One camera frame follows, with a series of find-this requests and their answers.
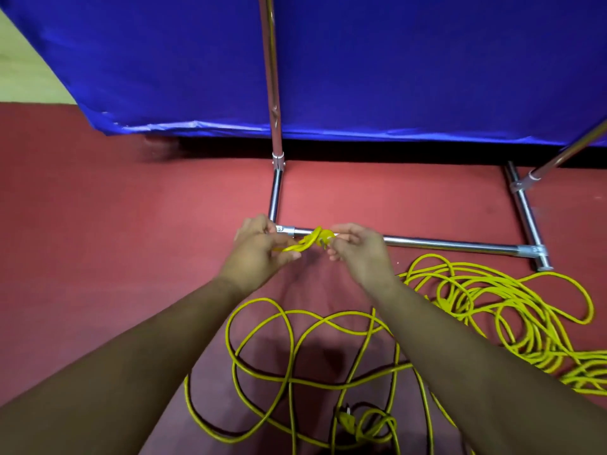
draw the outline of person's left arm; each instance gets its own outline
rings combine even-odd
[[[246,219],[219,275],[0,408],[0,453],[131,455],[233,308],[298,252]]]

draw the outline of hand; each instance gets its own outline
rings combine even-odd
[[[382,235],[355,223],[334,225],[331,230],[339,235],[329,244],[329,258],[344,260],[354,281],[369,295],[378,298],[398,282]]]
[[[248,297],[280,268],[301,257],[299,252],[272,252],[276,247],[292,244],[297,242],[285,233],[277,233],[274,222],[264,214],[246,218],[217,278],[233,284],[242,298]]]

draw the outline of person's right arm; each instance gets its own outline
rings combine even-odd
[[[394,275],[383,237],[338,225],[330,258],[346,262],[381,318],[468,442],[480,454],[607,450],[607,411],[491,344]]]

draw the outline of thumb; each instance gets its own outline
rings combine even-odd
[[[329,245],[339,254],[340,257],[348,258],[353,251],[353,244],[350,244],[343,238],[335,237]]]
[[[289,262],[299,259],[302,256],[301,252],[296,251],[288,251],[288,252],[280,252],[275,258],[274,262],[276,263],[277,268],[281,268]]]

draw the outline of chrome tube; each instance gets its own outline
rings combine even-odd
[[[506,164],[505,173],[508,182],[511,184],[518,182],[519,177],[517,167],[514,166],[512,161],[508,161]],[[527,199],[525,190],[514,191],[512,193],[512,197],[517,205],[518,216],[521,219],[523,230],[525,232],[525,236],[527,237],[527,242],[534,246],[541,246],[544,249],[544,252],[535,258],[535,266],[537,271],[552,270],[552,265],[550,264],[550,259],[548,258],[546,246],[544,246],[542,236],[537,228],[537,223],[535,222],[535,217],[533,215],[533,211],[531,210],[531,206],[529,206],[529,200]]]
[[[278,200],[280,198],[280,183],[282,182],[282,173],[280,169],[274,169],[274,181],[272,182],[272,196],[269,199],[269,213],[268,217],[271,221],[276,223],[276,216],[278,215]]]
[[[513,181],[510,184],[510,190],[512,193],[516,193],[517,191],[524,191],[535,184],[538,180],[541,180],[544,175],[550,169],[554,167],[558,167],[563,164],[565,161],[570,159],[576,153],[581,152],[588,145],[592,144],[599,137],[607,134],[607,118],[598,123],[588,132],[584,133],[580,137],[578,137],[574,142],[567,145],[564,149],[562,149],[557,156],[552,158],[550,161],[545,163],[543,166],[540,166],[533,171],[529,172],[524,178]]]
[[[309,228],[288,226],[277,226],[277,230],[279,233],[287,233],[291,236],[306,236],[313,231]],[[512,257],[537,258],[544,252],[543,246],[530,246],[527,244],[467,243],[465,241],[427,240],[424,238],[405,238],[390,235],[384,235],[383,241],[388,246],[419,247],[420,249],[433,249],[435,251],[492,253],[510,255]]]
[[[263,59],[268,87],[269,129],[272,134],[272,159],[275,169],[285,168],[282,151],[282,123],[278,94],[278,66],[276,61],[276,30],[274,29],[274,0],[259,0],[262,17]]]

